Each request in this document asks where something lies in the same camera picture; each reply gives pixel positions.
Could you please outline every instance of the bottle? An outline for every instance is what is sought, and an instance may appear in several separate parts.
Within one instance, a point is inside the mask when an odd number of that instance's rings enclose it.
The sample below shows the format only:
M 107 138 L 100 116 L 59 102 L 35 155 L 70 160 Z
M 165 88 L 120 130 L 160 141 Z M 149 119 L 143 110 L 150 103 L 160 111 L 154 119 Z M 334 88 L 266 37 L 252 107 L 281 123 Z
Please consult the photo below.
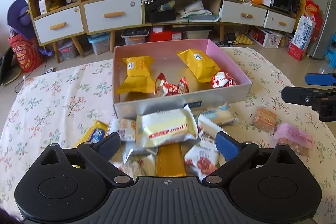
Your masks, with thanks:
M 159 12 L 171 10 L 175 6 L 175 0 L 170 0 L 158 8 Z

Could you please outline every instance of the white snack package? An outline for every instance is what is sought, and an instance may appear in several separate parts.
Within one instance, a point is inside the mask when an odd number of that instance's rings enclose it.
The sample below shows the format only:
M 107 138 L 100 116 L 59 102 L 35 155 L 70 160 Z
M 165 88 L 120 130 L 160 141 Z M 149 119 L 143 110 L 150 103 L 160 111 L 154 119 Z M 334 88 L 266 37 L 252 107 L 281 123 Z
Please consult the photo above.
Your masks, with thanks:
M 123 158 L 123 163 L 126 163 L 127 160 L 132 157 L 132 156 L 148 156 L 150 154 L 156 155 L 158 153 L 158 148 L 157 147 L 138 147 L 135 142 L 127 142 L 123 146 L 123 151 L 122 151 L 122 158 Z
M 133 181 L 136 181 L 138 176 L 155 176 L 155 158 L 153 155 L 132 156 L 125 164 L 111 160 L 110 163 L 129 175 Z
M 238 119 L 231 113 L 228 104 L 209 108 L 193 108 L 192 112 L 196 121 L 198 121 L 198 117 L 202 114 L 219 126 L 230 126 L 238 122 Z
M 136 129 L 136 121 L 124 118 L 112 119 L 109 124 L 108 135 L 113 132 L 117 132 L 122 142 L 134 142 Z
M 198 138 L 198 129 L 189 108 L 173 109 L 137 116 L 136 144 L 139 147 L 158 147 Z
M 215 137 L 223 129 L 202 114 L 198 118 L 198 127 L 201 130 L 199 133 L 201 141 L 184 156 L 184 165 L 187 173 L 197 175 L 202 181 L 219 167 L 219 152 L 216 149 Z

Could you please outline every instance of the floral tablecloth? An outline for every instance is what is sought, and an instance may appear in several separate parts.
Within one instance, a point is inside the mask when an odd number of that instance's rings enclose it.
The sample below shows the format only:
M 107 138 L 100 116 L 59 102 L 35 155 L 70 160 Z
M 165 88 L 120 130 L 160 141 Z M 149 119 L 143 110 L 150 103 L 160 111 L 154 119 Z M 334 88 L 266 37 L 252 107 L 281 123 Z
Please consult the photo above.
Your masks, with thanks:
M 281 90 L 292 83 L 259 53 L 249 48 L 224 50 L 253 82 L 246 100 L 231 104 L 240 124 L 224 129 L 240 142 L 271 147 L 270 135 L 251 125 L 255 107 L 263 106 L 277 114 L 278 123 L 291 123 L 313 135 L 314 150 L 300 158 L 323 192 L 314 220 L 336 223 L 336 139 L 331 131 L 310 107 L 283 102 Z M 20 216 L 15 187 L 48 144 L 74 147 L 95 119 L 108 123 L 115 117 L 111 89 L 111 60 L 25 80 L 0 140 L 0 207 Z

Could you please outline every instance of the red candy wrapper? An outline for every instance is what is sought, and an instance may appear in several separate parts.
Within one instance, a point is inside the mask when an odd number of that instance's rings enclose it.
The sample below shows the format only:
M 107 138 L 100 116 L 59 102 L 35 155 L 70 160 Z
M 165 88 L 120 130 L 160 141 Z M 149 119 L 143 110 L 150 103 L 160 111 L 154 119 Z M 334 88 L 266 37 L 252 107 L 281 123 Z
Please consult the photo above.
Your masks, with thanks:
M 235 80 L 225 70 L 220 70 L 212 78 L 212 88 L 222 88 L 224 86 L 233 85 L 236 85 Z
M 188 92 L 189 86 L 185 77 L 180 80 L 178 85 L 167 83 L 163 73 L 160 73 L 156 78 L 154 95 L 157 97 L 184 94 Z

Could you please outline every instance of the plastic storage box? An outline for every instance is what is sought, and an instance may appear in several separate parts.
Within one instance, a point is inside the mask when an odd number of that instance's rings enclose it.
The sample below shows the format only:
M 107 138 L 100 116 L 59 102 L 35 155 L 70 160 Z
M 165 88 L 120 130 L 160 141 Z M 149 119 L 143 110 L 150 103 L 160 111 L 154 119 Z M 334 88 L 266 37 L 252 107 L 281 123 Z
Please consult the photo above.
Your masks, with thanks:
M 186 31 L 187 39 L 208 39 L 210 31 Z
M 149 30 L 147 34 L 144 35 L 124 35 L 125 32 L 121 35 L 122 38 L 125 39 L 125 44 L 126 45 L 132 45 L 132 44 L 139 44 L 139 43 L 145 43 L 146 42 L 146 37 L 149 34 Z
M 63 44 L 58 48 L 58 50 L 61 52 L 64 60 L 73 59 L 78 54 L 77 49 L 75 48 L 75 45 L 72 41 Z
M 98 37 L 87 36 L 89 43 L 93 47 L 96 55 L 108 52 L 110 50 L 110 34 L 103 34 Z

